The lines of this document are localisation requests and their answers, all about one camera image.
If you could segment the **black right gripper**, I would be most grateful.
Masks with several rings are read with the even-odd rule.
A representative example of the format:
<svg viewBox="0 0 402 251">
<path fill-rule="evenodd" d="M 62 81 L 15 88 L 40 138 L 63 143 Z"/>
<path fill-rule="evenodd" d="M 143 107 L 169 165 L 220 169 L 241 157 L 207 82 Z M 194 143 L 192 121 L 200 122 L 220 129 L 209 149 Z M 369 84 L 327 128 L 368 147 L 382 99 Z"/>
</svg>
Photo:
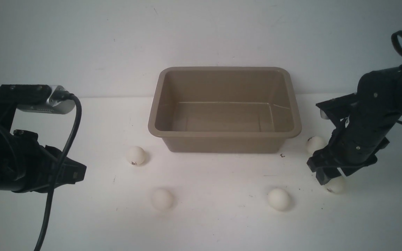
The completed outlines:
<svg viewBox="0 0 402 251">
<path fill-rule="evenodd" d="M 389 144 L 386 134 L 401 116 L 390 103 L 374 97 L 365 100 L 356 93 L 319 102 L 316 106 L 329 111 L 335 126 L 328 144 L 307 161 L 320 185 L 340 177 L 338 168 L 351 175 L 375 164 L 378 160 L 375 154 Z"/>
</svg>

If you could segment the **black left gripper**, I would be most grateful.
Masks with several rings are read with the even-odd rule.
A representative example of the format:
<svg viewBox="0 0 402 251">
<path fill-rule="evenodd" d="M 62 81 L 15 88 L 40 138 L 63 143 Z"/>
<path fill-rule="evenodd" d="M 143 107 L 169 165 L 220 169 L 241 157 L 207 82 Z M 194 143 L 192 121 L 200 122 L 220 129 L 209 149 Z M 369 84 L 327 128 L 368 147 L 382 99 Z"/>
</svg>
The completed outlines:
<svg viewBox="0 0 402 251">
<path fill-rule="evenodd" d="M 47 193 L 62 151 L 48 145 L 41 146 L 38 134 L 31 131 L 14 130 L 13 136 L 24 158 L 25 175 L 17 181 L 0 178 L 0 190 Z M 54 188 L 83 181 L 86 169 L 86 165 L 66 157 Z"/>
</svg>

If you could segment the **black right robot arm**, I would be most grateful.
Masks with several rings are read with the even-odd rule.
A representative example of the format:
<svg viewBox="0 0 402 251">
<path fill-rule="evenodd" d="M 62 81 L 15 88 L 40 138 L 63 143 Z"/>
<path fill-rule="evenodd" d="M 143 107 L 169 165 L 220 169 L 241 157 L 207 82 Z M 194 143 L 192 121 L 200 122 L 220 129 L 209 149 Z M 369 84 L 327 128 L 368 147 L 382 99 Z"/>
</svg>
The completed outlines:
<svg viewBox="0 0 402 251">
<path fill-rule="evenodd" d="M 335 125 L 328 144 L 307 161 L 319 184 L 325 185 L 375 164 L 376 153 L 388 146 L 386 135 L 402 116 L 402 68 L 366 73 L 355 93 L 317 107 Z"/>
</svg>

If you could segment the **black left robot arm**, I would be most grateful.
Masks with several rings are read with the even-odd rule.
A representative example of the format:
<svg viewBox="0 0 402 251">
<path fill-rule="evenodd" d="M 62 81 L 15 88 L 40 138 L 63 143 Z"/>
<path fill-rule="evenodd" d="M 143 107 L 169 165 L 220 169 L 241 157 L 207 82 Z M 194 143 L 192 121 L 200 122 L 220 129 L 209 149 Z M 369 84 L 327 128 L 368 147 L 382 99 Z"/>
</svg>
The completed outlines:
<svg viewBox="0 0 402 251">
<path fill-rule="evenodd" d="M 0 190 L 14 193 L 46 193 L 62 151 L 41 146 L 38 134 L 0 124 Z"/>
</svg>

